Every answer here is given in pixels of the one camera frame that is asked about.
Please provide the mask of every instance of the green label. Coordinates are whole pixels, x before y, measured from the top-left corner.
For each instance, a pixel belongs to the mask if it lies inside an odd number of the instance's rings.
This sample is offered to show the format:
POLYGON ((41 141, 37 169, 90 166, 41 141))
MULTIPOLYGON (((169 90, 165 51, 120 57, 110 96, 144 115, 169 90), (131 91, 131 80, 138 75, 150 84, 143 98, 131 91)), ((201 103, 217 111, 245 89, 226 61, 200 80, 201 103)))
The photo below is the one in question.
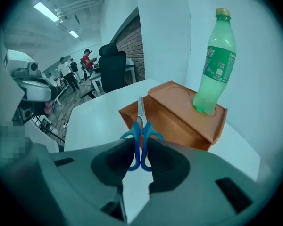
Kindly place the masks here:
POLYGON ((222 83, 227 83, 233 70, 236 54, 219 47, 208 46, 203 73, 222 83))

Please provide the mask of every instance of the chair headrest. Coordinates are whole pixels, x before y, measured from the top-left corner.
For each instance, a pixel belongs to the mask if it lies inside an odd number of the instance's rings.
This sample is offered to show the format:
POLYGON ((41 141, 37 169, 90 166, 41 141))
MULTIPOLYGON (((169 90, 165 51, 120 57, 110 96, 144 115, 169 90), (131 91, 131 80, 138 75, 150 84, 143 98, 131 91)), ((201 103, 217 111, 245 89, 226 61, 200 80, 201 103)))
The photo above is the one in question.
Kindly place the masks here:
POLYGON ((113 56, 118 53, 117 45, 113 42, 110 44, 106 44, 99 49, 99 56, 108 57, 113 56))

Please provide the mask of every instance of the scissors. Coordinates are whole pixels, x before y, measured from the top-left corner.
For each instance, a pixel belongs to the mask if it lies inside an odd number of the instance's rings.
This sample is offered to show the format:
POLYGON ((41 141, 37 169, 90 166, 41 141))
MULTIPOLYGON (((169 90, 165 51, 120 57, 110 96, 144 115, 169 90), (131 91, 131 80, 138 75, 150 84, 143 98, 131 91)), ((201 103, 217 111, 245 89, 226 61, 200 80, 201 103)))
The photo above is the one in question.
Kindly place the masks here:
POLYGON ((150 122, 147 122, 146 114, 145 114, 145 106, 143 104, 143 99, 140 96, 138 98, 138 110, 137 110, 137 122, 135 122, 128 132, 122 135, 121 139, 125 139, 127 136, 133 136, 134 137, 134 153, 135 153, 135 165, 132 167, 129 167, 129 171, 134 171, 138 169, 138 167, 141 165, 141 167, 145 171, 152 171, 151 167, 148 167, 145 164, 146 156, 147 156, 147 150, 148 150, 148 139, 150 136, 155 135, 158 137, 159 140, 164 140, 163 136, 155 131, 151 125, 150 122), (141 122, 144 125, 144 128, 141 130, 141 122), (143 144, 142 144, 142 154, 140 159, 140 135, 143 134, 143 144))

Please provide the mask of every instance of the green soda bottle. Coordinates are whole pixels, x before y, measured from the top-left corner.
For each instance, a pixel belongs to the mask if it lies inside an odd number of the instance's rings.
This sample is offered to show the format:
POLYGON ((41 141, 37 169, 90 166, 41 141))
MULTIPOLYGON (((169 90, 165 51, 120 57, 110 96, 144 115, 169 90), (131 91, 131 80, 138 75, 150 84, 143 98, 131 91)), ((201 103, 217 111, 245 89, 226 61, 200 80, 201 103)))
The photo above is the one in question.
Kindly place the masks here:
POLYGON ((216 25, 208 40, 207 58, 200 88, 193 105, 197 112, 211 114, 230 78, 235 58, 236 42, 230 24, 230 12, 216 9, 216 25))

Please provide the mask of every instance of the wooden floor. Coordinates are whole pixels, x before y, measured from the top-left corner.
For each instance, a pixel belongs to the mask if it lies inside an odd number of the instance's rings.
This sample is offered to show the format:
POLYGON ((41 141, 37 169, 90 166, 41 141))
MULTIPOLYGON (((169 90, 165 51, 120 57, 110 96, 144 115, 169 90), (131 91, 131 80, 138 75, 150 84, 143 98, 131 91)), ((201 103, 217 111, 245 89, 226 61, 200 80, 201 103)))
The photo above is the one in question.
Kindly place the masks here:
MULTIPOLYGON (((48 116, 48 119, 51 121, 52 126, 54 129, 52 130, 53 133, 58 135, 60 138, 65 140, 65 136, 67 133, 67 128, 64 129, 63 125, 65 122, 69 122, 70 114, 72 112, 72 109, 77 107, 78 105, 81 105, 87 101, 90 101, 91 98, 89 96, 85 96, 83 99, 80 98, 80 95, 87 92, 91 89, 90 84, 91 81, 87 79, 87 81, 83 81, 83 85, 79 85, 79 90, 76 92, 72 91, 72 88, 69 86, 64 93, 60 96, 59 101, 62 105, 59 105, 57 102, 54 105, 54 110, 52 114, 48 116)), ((103 90, 101 86, 99 86, 99 89, 101 93, 103 93, 103 90)), ((64 145, 64 143, 56 138, 55 136, 47 133, 47 135, 57 141, 59 145, 64 145)))

